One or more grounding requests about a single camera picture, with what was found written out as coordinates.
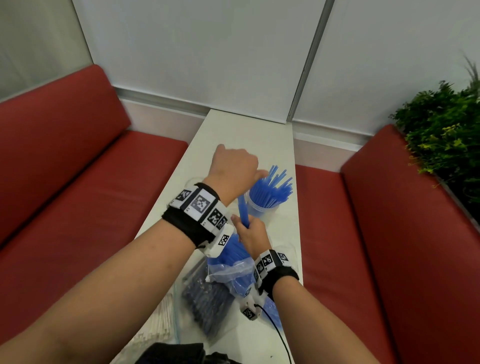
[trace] wristband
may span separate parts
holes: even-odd
[[[205,255],[217,257],[233,233],[227,208],[210,186],[185,187],[169,204],[162,218],[181,230]]]
[[[255,260],[253,277],[258,287],[258,292],[267,292],[268,297],[273,299],[273,286],[282,277],[291,276],[299,279],[299,276],[292,268],[292,264],[283,253],[277,253],[270,249],[261,253]]]

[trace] hand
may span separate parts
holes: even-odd
[[[216,147],[212,165],[204,183],[212,187],[225,206],[247,192],[268,171],[258,170],[258,158],[245,149],[225,149],[223,144]]]
[[[240,241],[253,260],[255,260],[261,253],[272,249],[272,246],[268,239],[264,222],[259,218],[254,218],[252,215],[248,216],[248,220],[250,221],[250,227],[247,229],[237,215],[232,215],[232,222],[240,236]]]

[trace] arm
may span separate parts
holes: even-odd
[[[244,227],[232,216],[245,249],[255,260],[272,249],[265,224],[250,216]],[[273,297],[296,363],[378,364],[359,338],[293,277],[280,278]]]
[[[257,168],[257,157],[220,145],[204,183],[227,206],[268,174]],[[194,249],[183,232],[160,220],[3,344],[0,362],[108,363],[142,327]]]

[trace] green plant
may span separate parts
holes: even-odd
[[[436,173],[480,217],[480,80],[467,59],[470,85],[454,91],[441,81],[438,91],[419,92],[390,118],[405,133],[420,172]]]

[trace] black cable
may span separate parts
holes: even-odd
[[[263,312],[265,312],[265,315],[267,315],[267,317],[270,319],[270,321],[272,322],[273,324],[273,327],[275,327],[275,330],[278,332],[278,335],[280,337],[280,339],[282,340],[282,343],[283,343],[283,346],[285,346],[285,350],[287,351],[287,355],[288,355],[288,360],[290,361],[290,364],[292,364],[292,359],[290,358],[290,353],[288,352],[288,348],[287,348],[287,345],[285,344],[285,342],[283,341],[283,337],[282,337],[282,334],[280,334],[280,331],[278,331],[278,328],[276,327],[275,325],[275,322],[273,322],[272,318],[270,317],[270,315],[265,311],[265,309],[263,307],[261,307],[259,304],[254,304],[253,305],[254,307],[260,307],[262,309]]]

